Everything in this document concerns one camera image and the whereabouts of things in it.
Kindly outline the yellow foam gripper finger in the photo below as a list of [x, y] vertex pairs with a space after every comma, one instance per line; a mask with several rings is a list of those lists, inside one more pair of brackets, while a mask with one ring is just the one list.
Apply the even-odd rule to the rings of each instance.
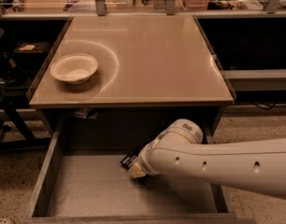
[[128, 173], [133, 179], [144, 177], [146, 174], [142, 171], [140, 165], [135, 162], [131, 168], [128, 170]]

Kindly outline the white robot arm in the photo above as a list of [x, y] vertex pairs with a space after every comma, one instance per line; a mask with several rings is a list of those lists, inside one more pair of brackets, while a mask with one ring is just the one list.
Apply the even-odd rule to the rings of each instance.
[[199, 126], [178, 119], [141, 149], [129, 174], [199, 179], [286, 200], [286, 138], [214, 145], [202, 140]]

